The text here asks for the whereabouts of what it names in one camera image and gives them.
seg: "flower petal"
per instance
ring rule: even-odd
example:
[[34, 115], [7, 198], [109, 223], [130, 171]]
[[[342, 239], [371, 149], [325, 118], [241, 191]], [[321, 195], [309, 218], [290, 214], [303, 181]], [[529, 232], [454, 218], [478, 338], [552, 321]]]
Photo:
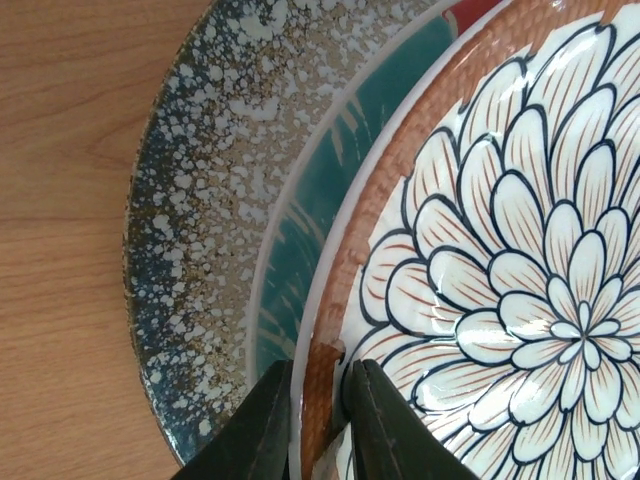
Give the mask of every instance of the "flower petal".
[[563, 419], [557, 408], [551, 408], [539, 422], [521, 427], [513, 442], [516, 460], [529, 463], [547, 453], [560, 436]]
[[493, 383], [513, 370], [510, 365], [483, 367], [472, 362], [448, 365], [417, 385], [417, 404], [424, 410], [450, 410], [474, 403]]
[[466, 424], [466, 426], [460, 430], [455, 435], [446, 440], [443, 445], [456, 457], [460, 458], [466, 455], [466, 453], [473, 448], [473, 446], [478, 443], [486, 434], [483, 432], [476, 432], [471, 428], [471, 425]]
[[569, 344], [567, 348], [560, 354], [558, 357], [559, 363], [569, 363], [574, 357], [582, 350], [583, 342], [574, 342]]
[[438, 298], [427, 278], [427, 267], [420, 263], [405, 263], [395, 270], [386, 294], [391, 320], [411, 335], [451, 334], [462, 312]]
[[582, 396], [586, 373], [587, 369], [585, 368], [582, 355], [576, 356], [569, 366], [567, 377], [562, 385], [562, 393], [560, 394], [560, 409], [562, 411], [566, 412], [571, 410]]
[[460, 203], [471, 228], [492, 251], [502, 248], [491, 221], [491, 191], [502, 174], [497, 147], [490, 140], [474, 143], [460, 172]]
[[576, 460], [576, 476], [575, 478], [604, 478], [593, 476], [593, 464], [592, 462], [582, 462]]
[[640, 287], [640, 259], [636, 259], [622, 277], [625, 291]]
[[596, 302], [593, 305], [593, 311], [591, 312], [591, 327], [600, 323], [605, 318], [610, 317], [611, 309], [614, 307], [618, 299], [620, 298], [620, 292], [622, 291], [622, 280], [619, 277], [611, 278], [604, 284]]
[[587, 373], [584, 390], [584, 404], [592, 422], [604, 423], [613, 416], [620, 403], [621, 388], [620, 372], [608, 358], [602, 357], [600, 368]]
[[576, 303], [592, 305], [604, 275], [604, 240], [596, 232], [586, 233], [573, 250], [569, 262], [569, 286]]
[[607, 424], [596, 425], [587, 416], [584, 402], [579, 402], [571, 415], [571, 433], [576, 452], [583, 460], [593, 460], [607, 440]]
[[555, 339], [525, 343], [513, 352], [511, 360], [516, 367], [531, 370], [550, 362], [565, 348], [567, 348], [567, 342]]
[[384, 366], [384, 371], [400, 392], [409, 398], [411, 390], [425, 372], [445, 365], [455, 365], [466, 360], [453, 344], [423, 343], [406, 346], [406, 335], [393, 328], [384, 334], [376, 334], [363, 346], [358, 358], [371, 358]]
[[[465, 428], [471, 429], [468, 424], [469, 411], [471, 410], [471, 407], [472, 405], [466, 405], [455, 410], [428, 414], [427, 418], [424, 419], [423, 422], [429, 428], [431, 434], [442, 442], [443, 440], [450, 438], [455, 434], [455, 432], [458, 432], [465, 425], [467, 426]], [[460, 432], [452, 437], [452, 439], [458, 438], [462, 434], [463, 433]]]
[[620, 205], [632, 217], [640, 201], [640, 172], [635, 168], [640, 156], [639, 132], [640, 97], [637, 97], [615, 116], [607, 133], [607, 137], [617, 146], [613, 204]]
[[513, 455], [509, 455], [493, 478], [516, 478], [518, 470], [521, 470], [520, 466], [513, 460]]
[[578, 305], [578, 318], [580, 318], [580, 328], [583, 332], [589, 330], [591, 324], [591, 308], [587, 302], [580, 302]]
[[502, 252], [489, 265], [489, 281], [504, 295], [519, 291], [544, 296], [546, 278], [542, 269], [530, 258], [516, 252]]
[[544, 59], [540, 61], [547, 61], [549, 57], [551, 60], [539, 73], [528, 103], [540, 104], [549, 112], [551, 137], [576, 101], [593, 88], [610, 43], [611, 28], [592, 28], [571, 37], [559, 49], [548, 42], [547, 48], [553, 50], [545, 51], [543, 46], [537, 53], [537, 57]]
[[640, 426], [640, 370], [631, 362], [621, 363], [622, 401], [616, 411], [616, 419], [626, 430]]
[[486, 272], [473, 258], [461, 252], [438, 250], [431, 258], [429, 276], [431, 284], [438, 286], [438, 295], [463, 310], [476, 310], [498, 303]]
[[455, 139], [446, 128], [438, 129], [429, 137], [416, 157], [413, 174], [406, 186], [405, 210], [410, 225], [422, 204], [434, 194], [455, 200], [458, 160]]
[[551, 152], [551, 183], [556, 201], [573, 198], [578, 165], [591, 146], [603, 140], [613, 99], [609, 87], [587, 95], [558, 132]]
[[480, 310], [460, 320], [456, 327], [460, 349], [477, 363], [496, 365], [509, 361], [522, 341], [505, 332], [493, 310]]
[[582, 214], [583, 228], [594, 228], [609, 208], [613, 186], [615, 147], [605, 141], [587, 153], [578, 169], [574, 202]]
[[509, 410], [516, 421], [530, 425], [549, 411], [560, 394], [565, 370], [565, 365], [552, 362], [529, 373], [509, 402]]
[[631, 223], [631, 235], [627, 242], [627, 253], [621, 270], [629, 268], [638, 258], [640, 258], [640, 215], [636, 215]]
[[557, 276], [551, 277], [547, 285], [547, 298], [549, 298], [551, 306], [561, 318], [579, 325], [578, 317], [576, 316], [577, 306], [574, 303], [569, 286], [564, 280]]
[[566, 278], [573, 246], [582, 236], [582, 224], [572, 204], [553, 207], [544, 235], [544, 253], [549, 270]]
[[584, 342], [584, 361], [589, 370], [596, 370], [600, 366], [600, 352], [591, 341]]
[[609, 428], [604, 449], [607, 471], [615, 479], [631, 479], [638, 470], [638, 444], [634, 434], [621, 430], [616, 422], [610, 422]]
[[516, 372], [498, 380], [471, 409], [469, 423], [476, 430], [494, 430], [509, 421], [509, 402], [527, 372]]
[[624, 295], [608, 315], [620, 322], [618, 335], [629, 337], [640, 333], [640, 290]]
[[[640, 352], [640, 337], [636, 336], [627, 338], [627, 341], [631, 344], [631, 348], [633, 349], [634, 353]], [[640, 365], [640, 359], [636, 360], [636, 363]]]
[[539, 297], [509, 293], [502, 297], [498, 308], [507, 332], [523, 340], [551, 337], [549, 329], [556, 318], [549, 305]]
[[478, 478], [494, 478], [509, 454], [515, 434], [516, 427], [512, 423], [503, 425], [476, 443], [462, 458], [462, 463]]
[[602, 216], [596, 228], [607, 239], [605, 278], [609, 278], [622, 268], [629, 243], [629, 219], [624, 210], [612, 208]]
[[571, 478], [576, 461], [570, 453], [572, 447], [571, 431], [569, 426], [565, 425], [553, 449], [542, 461], [540, 478]]
[[467, 252], [483, 266], [489, 264], [489, 255], [467, 230], [453, 203], [446, 198], [431, 197], [417, 215], [414, 232], [424, 258], [429, 258], [437, 248], [448, 246]]
[[507, 125], [522, 108], [524, 65], [522, 60], [502, 64], [482, 85], [479, 85], [469, 107], [460, 134], [460, 151], [467, 151], [486, 132], [503, 135]]
[[542, 265], [542, 212], [522, 175], [510, 172], [498, 181], [492, 210], [505, 245], [521, 250]]
[[605, 320], [604, 322], [600, 322], [595, 327], [589, 330], [590, 337], [604, 337], [606, 335], [613, 335], [618, 330], [620, 330], [620, 324], [614, 320]]
[[538, 471], [540, 470], [541, 463], [534, 462], [528, 465], [523, 465], [518, 470], [518, 480], [538, 480]]
[[593, 462], [593, 477], [594, 479], [607, 478], [607, 467], [604, 464], [604, 456], [596, 458]]
[[613, 360], [626, 362], [631, 358], [631, 345], [624, 340], [612, 337], [598, 337], [594, 338], [594, 341]]
[[569, 322], [557, 322], [551, 325], [551, 333], [554, 337], [561, 338], [563, 340], [573, 340], [574, 338], [580, 338], [580, 330], [573, 323]]
[[520, 172], [529, 182], [540, 202], [543, 214], [551, 210], [547, 178], [547, 125], [539, 106], [524, 109], [514, 119], [504, 147], [506, 170]]
[[640, 66], [640, 48], [638, 48], [638, 40], [634, 39], [618, 50], [615, 59], [604, 71], [600, 82], [616, 86], [618, 92], [616, 109], [638, 94], [638, 85], [640, 85], [638, 66]]
[[388, 321], [385, 299], [389, 279], [396, 265], [416, 256], [413, 240], [406, 234], [385, 238], [371, 252], [360, 284], [362, 303], [371, 318]]

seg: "speckled plate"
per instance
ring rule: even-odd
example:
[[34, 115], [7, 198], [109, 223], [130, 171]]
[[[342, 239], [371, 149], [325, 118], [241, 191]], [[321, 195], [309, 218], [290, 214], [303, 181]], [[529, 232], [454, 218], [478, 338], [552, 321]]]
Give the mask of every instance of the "speckled plate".
[[179, 461], [246, 392], [269, 211], [354, 73], [433, 0], [220, 0], [180, 49], [132, 179], [125, 283], [141, 378]]

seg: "chrysanthemum design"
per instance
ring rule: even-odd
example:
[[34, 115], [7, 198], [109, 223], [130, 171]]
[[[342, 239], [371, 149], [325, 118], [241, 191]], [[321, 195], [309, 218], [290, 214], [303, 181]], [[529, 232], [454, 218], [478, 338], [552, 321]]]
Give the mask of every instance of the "chrysanthemum design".
[[640, 8], [564, 29], [456, 105], [362, 272], [356, 356], [481, 478], [638, 465], [640, 43], [625, 15]]

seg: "wood grain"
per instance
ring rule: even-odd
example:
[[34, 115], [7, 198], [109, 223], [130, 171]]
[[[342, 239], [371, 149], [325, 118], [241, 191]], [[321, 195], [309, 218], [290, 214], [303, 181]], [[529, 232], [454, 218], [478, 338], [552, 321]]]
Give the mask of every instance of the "wood grain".
[[129, 174], [207, 0], [4, 0], [0, 478], [161, 479], [121, 274]]

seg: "ceramic plate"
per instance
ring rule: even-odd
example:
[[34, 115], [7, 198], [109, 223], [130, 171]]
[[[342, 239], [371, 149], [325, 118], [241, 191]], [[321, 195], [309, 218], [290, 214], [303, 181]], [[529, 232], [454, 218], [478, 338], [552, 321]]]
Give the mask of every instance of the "ceramic plate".
[[250, 385], [274, 361], [293, 358], [324, 241], [383, 126], [427, 68], [496, 3], [444, 0], [428, 9], [367, 62], [314, 130], [282, 189], [258, 256], [247, 315]]
[[353, 358], [379, 361], [480, 478], [634, 475], [639, 16], [623, 0], [502, 2], [405, 99], [314, 278], [292, 478], [335, 437]]
[[243, 398], [246, 307], [289, 167], [355, 72], [431, 0], [219, 0], [168, 72], [125, 239], [134, 348], [182, 462]]

